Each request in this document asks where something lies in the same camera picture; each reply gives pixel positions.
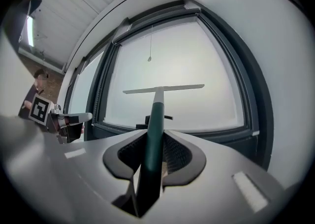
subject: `person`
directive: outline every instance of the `person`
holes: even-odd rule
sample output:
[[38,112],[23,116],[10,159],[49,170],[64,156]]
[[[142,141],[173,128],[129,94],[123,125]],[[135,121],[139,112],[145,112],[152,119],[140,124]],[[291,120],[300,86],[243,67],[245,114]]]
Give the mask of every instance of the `person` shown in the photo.
[[25,97],[25,100],[21,106],[19,117],[29,120],[29,113],[32,107],[32,101],[34,99],[35,94],[38,93],[38,89],[42,89],[46,84],[46,73],[43,69],[39,69],[34,74],[34,84],[29,90],[28,94]]

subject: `ceiling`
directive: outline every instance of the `ceiling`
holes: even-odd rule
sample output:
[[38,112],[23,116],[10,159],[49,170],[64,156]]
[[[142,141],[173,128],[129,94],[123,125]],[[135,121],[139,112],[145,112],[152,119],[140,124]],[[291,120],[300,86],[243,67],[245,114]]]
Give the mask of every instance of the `ceiling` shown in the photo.
[[42,0],[34,12],[34,54],[62,66],[92,20],[114,0]]

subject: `dark mesh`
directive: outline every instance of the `dark mesh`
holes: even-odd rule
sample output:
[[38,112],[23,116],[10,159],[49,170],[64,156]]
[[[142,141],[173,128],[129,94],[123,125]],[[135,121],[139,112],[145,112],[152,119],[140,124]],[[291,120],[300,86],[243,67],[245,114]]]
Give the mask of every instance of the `dark mesh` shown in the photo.
[[180,170],[189,164],[192,159],[192,154],[187,147],[166,134],[163,135],[163,139],[163,156],[167,163],[168,174]]
[[142,162],[146,136],[146,134],[142,135],[140,138],[122,147],[118,151],[118,158],[133,169],[134,172],[137,171]]

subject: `wall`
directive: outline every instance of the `wall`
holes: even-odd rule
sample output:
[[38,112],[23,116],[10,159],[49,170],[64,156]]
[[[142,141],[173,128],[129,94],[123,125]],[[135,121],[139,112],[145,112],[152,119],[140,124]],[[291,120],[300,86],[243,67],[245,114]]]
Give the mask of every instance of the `wall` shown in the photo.
[[51,100],[53,103],[57,103],[59,91],[61,84],[63,82],[63,75],[43,67],[41,64],[30,60],[29,58],[19,54],[19,58],[24,64],[24,66],[28,69],[28,71],[31,73],[31,75],[34,75],[34,73],[39,69],[44,69],[48,74],[49,78],[47,79],[46,86],[43,87],[44,92],[41,94],[44,98],[47,98]]
[[120,49],[105,122],[134,128],[150,115],[154,93],[126,95],[124,90],[205,84],[202,89],[164,93],[165,114],[174,117],[164,121],[165,128],[180,131],[237,128],[244,124],[244,119],[237,83],[233,83],[235,93],[218,52],[198,23],[168,27]]
[[288,0],[196,1],[228,22],[256,57],[274,111],[268,171],[289,187],[303,178],[314,154],[314,30]]

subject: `white curved surface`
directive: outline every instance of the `white curved surface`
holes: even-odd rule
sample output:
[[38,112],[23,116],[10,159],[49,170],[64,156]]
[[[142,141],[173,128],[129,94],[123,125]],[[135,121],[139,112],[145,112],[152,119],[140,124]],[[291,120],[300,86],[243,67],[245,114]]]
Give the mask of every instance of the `white curved surface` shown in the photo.
[[148,9],[171,1],[176,0],[115,0],[108,5],[89,25],[75,46],[70,57],[70,59],[73,58],[73,60],[71,63],[68,62],[67,64],[68,69],[59,92],[58,104],[63,108],[71,77],[82,58],[85,57],[99,41],[118,27],[123,19],[126,17],[131,18]]
[[[93,77],[102,54],[103,53],[100,53],[83,72],[77,76],[69,103],[69,114],[85,113]],[[82,142],[83,140],[84,134],[81,134],[80,138],[75,140],[75,142]]]
[[[84,150],[84,153],[75,158],[68,159],[67,162],[70,163],[73,170],[77,170],[79,177],[95,192],[101,195],[106,201],[113,202],[119,195],[126,193],[129,181],[115,178],[115,176],[113,176],[104,166],[102,161],[103,155],[111,146],[118,144],[141,131],[142,130],[135,130],[126,134],[108,137],[106,139],[71,144],[71,149],[66,148],[66,150],[64,150],[65,154],[68,154],[70,150],[78,151],[82,149]],[[106,182],[106,186],[103,186],[102,183],[100,184],[100,181]]]
[[34,78],[19,59],[2,28],[0,48],[0,115],[17,116]]
[[288,0],[196,0],[222,17],[254,54],[274,112],[268,171],[285,187],[300,181],[315,148],[315,33]]

